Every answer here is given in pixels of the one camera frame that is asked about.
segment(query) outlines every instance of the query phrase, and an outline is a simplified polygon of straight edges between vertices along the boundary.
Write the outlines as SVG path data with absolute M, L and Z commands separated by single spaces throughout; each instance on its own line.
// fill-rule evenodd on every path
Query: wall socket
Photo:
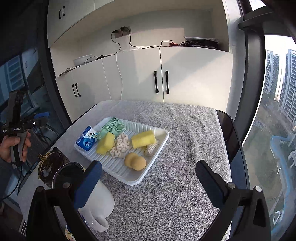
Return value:
M 121 31 L 121 29 L 117 29 L 118 33 L 114 33 L 114 37 L 117 39 L 117 38 L 120 38 L 122 36 L 126 36 L 126 35 L 129 35 L 129 31 L 125 28 L 124 31 Z

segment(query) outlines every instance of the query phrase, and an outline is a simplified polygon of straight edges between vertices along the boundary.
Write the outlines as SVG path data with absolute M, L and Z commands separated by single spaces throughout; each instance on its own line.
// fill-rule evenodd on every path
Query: blue and white carton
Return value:
M 98 140 L 98 137 L 99 134 L 90 126 L 88 126 L 77 139 L 76 143 L 84 150 L 89 151 Z

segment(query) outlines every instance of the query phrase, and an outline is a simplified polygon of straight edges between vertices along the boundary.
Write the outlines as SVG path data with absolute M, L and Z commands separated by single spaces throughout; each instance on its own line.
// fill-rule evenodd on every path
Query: yellow sponge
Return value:
M 154 144 L 154 143 L 156 143 L 156 139 L 155 139 L 153 131 L 150 130 L 150 131 L 145 131 L 145 132 L 139 133 L 137 135 L 134 135 L 131 138 L 131 142 L 133 144 L 133 147 L 136 149 L 138 147 L 147 146 L 149 144 Z
M 113 147 L 115 135 L 111 132 L 107 134 L 99 141 L 99 144 L 96 148 L 96 153 L 104 155 L 107 151 L 111 150 Z

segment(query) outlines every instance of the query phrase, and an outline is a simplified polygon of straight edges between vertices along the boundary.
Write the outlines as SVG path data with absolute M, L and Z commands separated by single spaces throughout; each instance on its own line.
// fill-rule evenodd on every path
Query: barcode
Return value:
M 77 141 L 76 141 L 76 143 L 78 144 L 80 141 L 81 141 L 81 139 L 84 137 L 84 135 L 83 135 L 83 133 L 80 135 L 80 137 L 77 139 Z

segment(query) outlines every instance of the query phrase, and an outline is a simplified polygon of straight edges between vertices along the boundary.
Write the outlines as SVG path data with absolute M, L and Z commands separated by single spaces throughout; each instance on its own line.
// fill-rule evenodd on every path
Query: white tray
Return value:
M 100 123 L 98 123 L 96 126 L 93 127 L 93 129 L 97 132 L 101 130 L 104 124 L 106 124 L 112 117 L 109 116 L 105 119 L 103 119 Z M 102 163 L 103 170 L 110 174 L 111 176 L 115 177 L 116 179 L 120 180 L 121 182 L 133 186 L 137 185 L 142 181 L 142 179 L 145 177 L 146 173 L 149 171 L 150 167 L 152 166 L 153 162 L 157 158 L 158 154 L 160 153 L 161 149 L 165 145 L 165 143 L 168 140 L 169 132 L 165 129 L 160 129 L 153 126 L 147 126 L 140 123 L 128 121 L 128 120 L 122 120 L 119 119 L 124 124 L 124 133 L 128 135 L 128 138 L 130 139 L 133 135 L 137 133 L 141 133 L 148 130 L 153 130 L 155 138 L 160 141 L 160 144 L 158 145 L 158 149 L 155 151 L 155 154 L 153 156 L 145 156 L 144 155 L 144 148 L 132 148 L 128 153 L 135 152 L 139 156 L 143 156 L 146 159 L 147 165 L 146 167 L 141 171 L 135 171 L 132 168 L 129 168 L 124 165 L 124 159 L 123 158 L 112 158 L 107 152 L 105 155 L 100 155 L 96 153 L 96 147 L 98 145 L 98 142 L 95 143 L 95 145 L 89 150 L 85 151 L 81 147 L 79 147 L 76 142 L 74 144 L 74 148 L 81 153 L 84 157 L 86 157 L 88 160 L 98 160 Z

